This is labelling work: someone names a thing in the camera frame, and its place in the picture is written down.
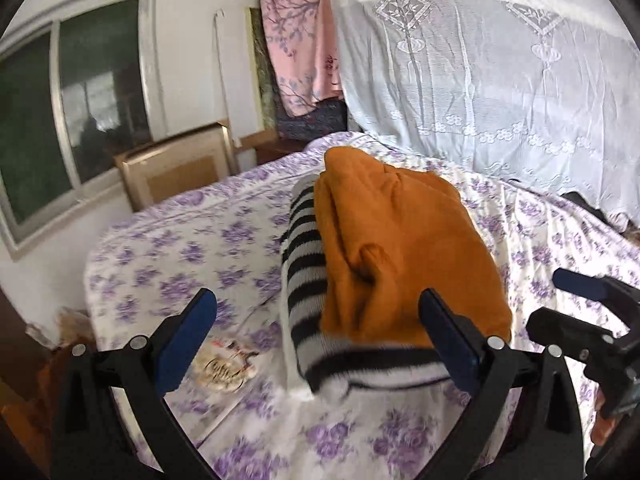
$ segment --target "stack of folded clothing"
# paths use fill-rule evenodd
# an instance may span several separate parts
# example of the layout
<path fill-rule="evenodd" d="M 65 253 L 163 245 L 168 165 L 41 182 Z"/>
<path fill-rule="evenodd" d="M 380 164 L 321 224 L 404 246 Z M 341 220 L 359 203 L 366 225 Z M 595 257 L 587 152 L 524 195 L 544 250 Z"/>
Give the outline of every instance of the stack of folded clothing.
<path fill-rule="evenodd" d="M 497 269 L 460 202 L 433 173 L 332 148 L 326 171 L 293 189 L 282 245 L 287 388 L 334 401 L 351 388 L 447 379 L 418 319 L 433 287 L 480 331 L 510 339 Z"/>

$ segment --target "orange garment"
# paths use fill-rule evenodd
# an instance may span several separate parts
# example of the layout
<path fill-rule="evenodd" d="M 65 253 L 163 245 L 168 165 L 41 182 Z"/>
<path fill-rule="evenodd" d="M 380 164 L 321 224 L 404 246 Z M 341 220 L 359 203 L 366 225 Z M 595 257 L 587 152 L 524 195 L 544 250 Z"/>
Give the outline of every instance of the orange garment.
<path fill-rule="evenodd" d="M 495 263 L 449 182 L 356 148 L 331 148 L 324 161 L 314 189 L 328 279 L 323 332 L 431 347 L 418 297 L 433 287 L 484 335 L 510 340 Z"/>

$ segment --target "black and white striped sweater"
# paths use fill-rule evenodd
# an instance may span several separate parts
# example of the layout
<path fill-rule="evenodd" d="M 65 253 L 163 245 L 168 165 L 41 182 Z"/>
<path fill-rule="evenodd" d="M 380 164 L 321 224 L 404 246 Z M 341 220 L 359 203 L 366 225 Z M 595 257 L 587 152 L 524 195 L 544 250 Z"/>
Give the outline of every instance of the black and white striped sweater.
<path fill-rule="evenodd" d="M 300 375 L 314 394 L 331 401 L 344 398 L 351 388 L 401 390 L 447 379 L 433 349 L 356 344 L 320 332 L 327 269 L 314 210 L 317 178 L 306 176 L 293 188 L 282 250 L 283 294 Z"/>

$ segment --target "pink floral fabric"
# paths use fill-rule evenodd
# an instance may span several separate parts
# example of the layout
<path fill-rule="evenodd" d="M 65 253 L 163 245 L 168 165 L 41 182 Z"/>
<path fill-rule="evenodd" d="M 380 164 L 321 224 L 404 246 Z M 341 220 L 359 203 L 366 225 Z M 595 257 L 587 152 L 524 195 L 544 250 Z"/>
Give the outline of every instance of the pink floral fabric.
<path fill-rule="evenodd" d="M 329 0 L 260 0 L 264 35 L 287 114 L 298 117 L 342 98 Z"/>

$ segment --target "window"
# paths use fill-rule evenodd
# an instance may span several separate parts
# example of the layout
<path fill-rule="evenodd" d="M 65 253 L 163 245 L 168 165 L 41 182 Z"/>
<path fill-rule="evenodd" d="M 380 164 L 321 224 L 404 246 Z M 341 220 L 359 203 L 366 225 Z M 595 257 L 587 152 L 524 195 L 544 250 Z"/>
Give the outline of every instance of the window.
<path fill-rule="evenodd" d="M 164 136 L 150 1 L 75 0 L 2 39 L 0 206 L 14 250 L 116 185 L 114 155 Z"/>

